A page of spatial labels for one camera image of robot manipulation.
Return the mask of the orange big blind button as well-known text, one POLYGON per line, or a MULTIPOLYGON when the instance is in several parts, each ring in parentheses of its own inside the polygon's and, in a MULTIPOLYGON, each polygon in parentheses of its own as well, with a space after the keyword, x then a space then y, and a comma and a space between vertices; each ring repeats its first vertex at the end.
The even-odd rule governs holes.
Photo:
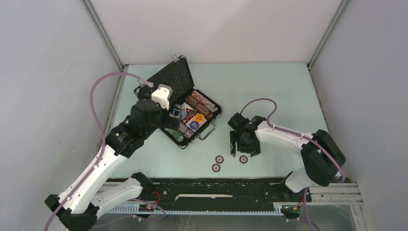
POLYGON ((206 118, 203 114, 196 114, 194 117, 194 121, 198 123, 204 123, 206 121, 206 118))

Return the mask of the all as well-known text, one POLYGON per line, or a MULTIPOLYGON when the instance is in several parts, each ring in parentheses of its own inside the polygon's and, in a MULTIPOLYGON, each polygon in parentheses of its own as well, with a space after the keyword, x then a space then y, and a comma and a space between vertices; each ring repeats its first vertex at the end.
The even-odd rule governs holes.
POLYGON ((194 112, 194 109, 186 108, 186 115, 189 115, 190 113, 194 112))

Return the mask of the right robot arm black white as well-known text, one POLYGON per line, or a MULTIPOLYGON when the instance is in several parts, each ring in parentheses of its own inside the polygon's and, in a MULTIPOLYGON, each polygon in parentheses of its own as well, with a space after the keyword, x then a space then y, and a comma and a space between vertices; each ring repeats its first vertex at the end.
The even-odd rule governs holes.
POLYGON ((230 153, 249 154, 254 157, 261 153, 261 143, 273 143, 291 150, 302 158, 304 166, 289 173, 280 196, 292 201, 303 189, 313 186, 328 186, 337 174, 345 180, 343 165, 346 157, 330 134, 319 129, 317 132, 300 132, 271 124, 267 118, 255 116, 245 118, 235 113, 228 121, 230 131, 230 153))

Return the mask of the blue small blind button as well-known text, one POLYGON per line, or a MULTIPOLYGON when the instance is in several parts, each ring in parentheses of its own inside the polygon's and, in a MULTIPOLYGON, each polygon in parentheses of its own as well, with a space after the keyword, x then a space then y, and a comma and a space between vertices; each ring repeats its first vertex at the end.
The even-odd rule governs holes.
POLYGON ((200 125, 201 124, 195 120, 188 123, 189 128, 194 131, 196 131, 200 127, 200 125))

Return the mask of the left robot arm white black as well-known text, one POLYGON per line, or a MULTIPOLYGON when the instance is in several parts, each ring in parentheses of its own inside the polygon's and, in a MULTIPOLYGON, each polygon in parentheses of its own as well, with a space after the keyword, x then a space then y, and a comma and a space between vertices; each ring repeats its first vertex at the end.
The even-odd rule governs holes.
POLYGON ((175 128, 179 119, 170 115, 170 86, 160 84, 148 99, 138 100, 130 115, 114 127, 93 161, 59 195, 51 194, 45 204, 70 231, 89 231, 110 209, 131 199, 147 200, 152 181, 141 172, 102 193, 98 190, 110 175, 144 145, 158 128, 175 128))

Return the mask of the brown 100 poker chip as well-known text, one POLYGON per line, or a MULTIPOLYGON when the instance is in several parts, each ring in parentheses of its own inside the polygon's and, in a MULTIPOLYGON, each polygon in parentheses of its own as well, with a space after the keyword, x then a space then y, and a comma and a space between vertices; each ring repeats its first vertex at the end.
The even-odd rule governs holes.
POLYGON ((213 165, 212 165, 212 171, 213 171, 213 172, 219 172, 220 169, 221 169, 221 167, 220 167, 219 164, 213 164, 213 165))
POLYGON ((242 163, 242 164, 246 164, 248 162, 248 157, 245 156, 245 155, 241 155, 239 157, 239 162, 242 163))
POLYGON ((217 164, 222 164, 224 162, 224 157, 221 155, 216 156, 215 161, 217 164))

